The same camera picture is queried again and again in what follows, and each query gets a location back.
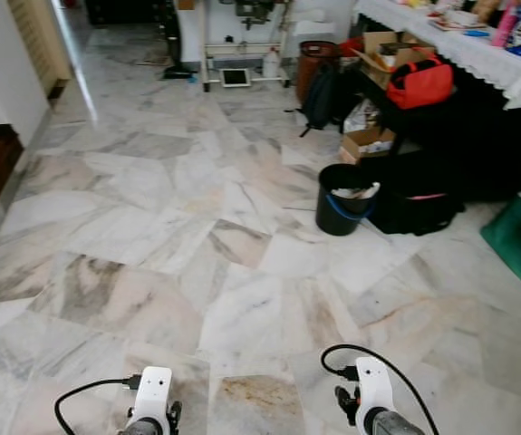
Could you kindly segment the small open cardboard box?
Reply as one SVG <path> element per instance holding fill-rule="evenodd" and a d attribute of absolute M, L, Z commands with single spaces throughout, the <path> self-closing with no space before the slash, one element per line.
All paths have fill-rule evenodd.
<path fill-rule="evenodd" d="M 388 157 L 394 148 L 397 134 L 382 127 L 354 130 L 342 135 L 339 159 L 342 163 L 358 163 L 365 158 Z"/>

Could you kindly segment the white flat scale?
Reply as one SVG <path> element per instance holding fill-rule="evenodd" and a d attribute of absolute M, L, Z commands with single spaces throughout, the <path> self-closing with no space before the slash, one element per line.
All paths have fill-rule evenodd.
<path fill-rule="evenodd" d="M 219 83 L 224 88 L 251 86 L 251 73 L 248 69 L 220 69 L 219 75 Z"/>

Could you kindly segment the wooden louvre door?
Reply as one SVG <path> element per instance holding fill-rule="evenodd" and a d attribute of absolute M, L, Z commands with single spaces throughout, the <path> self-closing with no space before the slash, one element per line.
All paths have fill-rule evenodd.
<path fill-rule="evenodd" d="M 72 79 L 72 65 L 61 32 L 56 0 L 6 2 L 46 99 L 57 100 L 62 87 Z"/>

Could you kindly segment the pink bottle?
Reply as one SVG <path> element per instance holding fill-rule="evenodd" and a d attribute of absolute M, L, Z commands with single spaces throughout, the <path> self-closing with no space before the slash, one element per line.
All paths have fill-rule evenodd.
<path fill-rule="evenodd" d="M 497 28 L 493 34 L 491 44 L 495 47 L 505 47 L 510 33 L 517 21 L 518 8 L 521 7 L 521 0 L 507 0 L 506 8 L 497 21 Z"/>

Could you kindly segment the brown gas cylinder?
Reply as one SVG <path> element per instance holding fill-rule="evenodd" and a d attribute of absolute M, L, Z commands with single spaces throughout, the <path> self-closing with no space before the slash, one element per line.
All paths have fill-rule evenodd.
<path fill-rule="evenodd" d="M 305 101 L 319 67 L 324 63 L 336 63 L 340 57 L 342 47 L 334 42 L 314 40 L 300 43 L 300 57 L 297 59 L 294 80 L 298 102 Z"/>

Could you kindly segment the white crumpled paper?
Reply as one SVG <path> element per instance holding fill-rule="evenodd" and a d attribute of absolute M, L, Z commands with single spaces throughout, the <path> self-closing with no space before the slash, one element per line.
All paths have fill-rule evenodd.
<path fill-rule="evenodd" d="M 372 182 L 369 187 L 364 188 L 335 188 L 330 194 L 341 199 L 371 199 L 375 198 L 380 189 L 380 182 Z"/>

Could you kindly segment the black backpack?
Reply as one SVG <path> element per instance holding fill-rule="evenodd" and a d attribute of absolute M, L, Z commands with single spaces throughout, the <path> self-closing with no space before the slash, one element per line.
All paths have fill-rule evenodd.
<path fill-rule="evenodd" d="M 311 130 L 322 130 L 329 125 L 342 125 L 352 110 L 355 92 L 348 84 L 342 66 L 338 63 L 322 63 L 315 71 L 309 90 L 305 93 L 300 112 L 306 125 L 300 137 Z"/>

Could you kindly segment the white metal rack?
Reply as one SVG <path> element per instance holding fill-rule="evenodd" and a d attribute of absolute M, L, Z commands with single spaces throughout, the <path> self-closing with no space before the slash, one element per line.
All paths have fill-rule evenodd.
<path fill-rule="evenodd" d="M 199 82 L 206 92 L 219 83 L 220 69 L 248 69 L 251 84 L 292 84 L 284 54 L 292 25 L 294 0 L 201 0 L 197 7 Z M 263 57 L 276 46 L 282 58 L 280 79 L 261 74 Z"/>

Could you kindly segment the white plastic bottle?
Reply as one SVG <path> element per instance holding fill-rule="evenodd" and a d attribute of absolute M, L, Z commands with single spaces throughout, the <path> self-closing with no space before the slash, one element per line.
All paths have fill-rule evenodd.
<path fill-rule="evenodd" d="M 261 74 L 266 80 L 280 79 L 282 58 L 276 46 L 269 47 L 263 57 L 263 69 Z"/>

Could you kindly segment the black upright vacuum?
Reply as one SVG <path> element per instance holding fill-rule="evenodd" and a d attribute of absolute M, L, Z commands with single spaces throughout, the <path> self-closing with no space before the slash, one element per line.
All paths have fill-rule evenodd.
<path fill-rule="evenodd" d="M 182 29 L 178 20 L 178 12 L 173 0 L 155 0 L 155 9 L 162 40 L 168 47 L 169 66 L 162 71 L 164 80 L 188 80 L 193 78 L 194 72 L 182 62 L 184 42 Z"/>

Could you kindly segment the black bag with pink stripe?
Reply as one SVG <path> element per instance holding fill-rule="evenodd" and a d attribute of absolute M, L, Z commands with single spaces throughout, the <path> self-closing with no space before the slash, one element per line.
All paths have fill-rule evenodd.
<path fill-rule="evenodd" d="M 456 192 L 460 178 L 437 153 L 414 150 L 400 156 L 362 159 L 360 170 L 381 189 L 369 216 L 384 235 L 430 235 L 466 211 Z"/>

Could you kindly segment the large open cardboard box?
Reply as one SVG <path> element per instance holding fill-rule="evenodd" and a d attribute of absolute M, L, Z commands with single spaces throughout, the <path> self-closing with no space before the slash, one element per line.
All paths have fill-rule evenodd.
<path fill-rule="evenodd" d="M 437 50 L 408 32 L 367 32 L 363 35 L 359 55 L 359 70 L 384 90 L 392 72 L 406 63 L 426 61 Z"/>

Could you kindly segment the white lace tablecloth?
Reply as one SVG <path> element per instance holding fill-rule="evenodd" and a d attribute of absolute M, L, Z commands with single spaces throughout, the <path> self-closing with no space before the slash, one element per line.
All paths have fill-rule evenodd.
<path fill-rule="evenodd" d="M 442 32 L 429 23 L 422 11 L 393 0 L 356 0 L 352 16 L 364 15 L 377 24 L 389 26 L 393 32 L 409 32 L 434 46 L 468 74 L 492 84 L 507 99 L 505 108 L 521 108 L 521 57 L 495 47 L 481 38 L 456 32 Z"/>

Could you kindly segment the black plastic bucket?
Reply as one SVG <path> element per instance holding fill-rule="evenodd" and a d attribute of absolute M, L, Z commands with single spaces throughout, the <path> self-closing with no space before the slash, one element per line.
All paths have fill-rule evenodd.
<path fill-rule="evenodd" d="M 368 178 L 359 166 L 352 163 L 334 163 L 321 170 L 318 182 L 315 224 L 326 235 L 351 235 L 359 224 L 375 211 L 380 191 L 371 199 L 341 199 L 330 194 L 334 189 L 364 188 L 369 187 L 372 182 L 377 182 Z"/>

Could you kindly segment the red bag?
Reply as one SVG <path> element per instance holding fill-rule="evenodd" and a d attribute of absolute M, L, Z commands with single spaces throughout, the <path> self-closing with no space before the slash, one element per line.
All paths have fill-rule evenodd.
<path fill-rule="evenodd" d="M 402 111 L 445 102 L 453 92 L 452 66 L 437 57 L 397 67 L 387 84 L 387 98 Z"/>

